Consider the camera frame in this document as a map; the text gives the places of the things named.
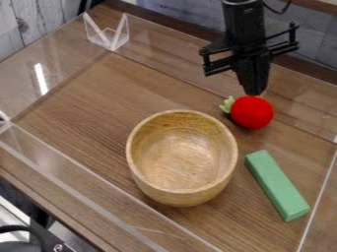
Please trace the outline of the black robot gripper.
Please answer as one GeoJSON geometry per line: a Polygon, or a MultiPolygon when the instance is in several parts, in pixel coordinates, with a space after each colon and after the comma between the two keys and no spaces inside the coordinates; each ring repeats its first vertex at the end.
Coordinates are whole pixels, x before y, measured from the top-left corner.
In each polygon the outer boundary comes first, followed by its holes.
{"type": "Polygon", "coordinates": [[[264,0],[221,0],[225,34],[201,49],[208,76],[236,72],[248,95],[260,95],[269,84],[272,58],[297,49],[299,25],[266,35],[264,0]]]}

